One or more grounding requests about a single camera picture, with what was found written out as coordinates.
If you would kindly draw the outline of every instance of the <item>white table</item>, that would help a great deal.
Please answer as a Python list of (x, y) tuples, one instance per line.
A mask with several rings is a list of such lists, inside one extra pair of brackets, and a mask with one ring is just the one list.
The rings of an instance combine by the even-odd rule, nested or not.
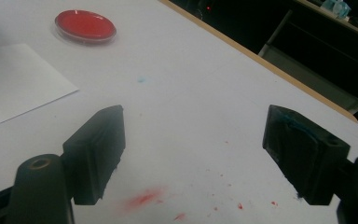
[[(115, 41), (85, 47), (58, 37), (54, 18), (67, 9), (109, 18)], [(0, 124), (0, 190), (23, 161), (61, 155), (95, 112), (123, 105), (122, 161), (103, 200), (74, 206), (76, 223), (337, 223), (338, 199), (298, 200), (261, 147), (268, 107), (320, 124), (351, 145), (351, 161), (358, 124), (161, 2), (1, 0), (0, 47), (20, 43), (80, 91)], [(125, 209), (145, 193), (158, 196)]]

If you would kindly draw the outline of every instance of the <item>petri dish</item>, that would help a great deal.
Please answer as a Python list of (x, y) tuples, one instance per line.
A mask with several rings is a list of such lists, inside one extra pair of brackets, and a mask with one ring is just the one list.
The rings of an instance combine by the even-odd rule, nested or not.
[(55, 23), (60, 35), (88, 44), (109, 42), (117, 32), (106, 17), (85, 10), (66, 10), (56, 17)]

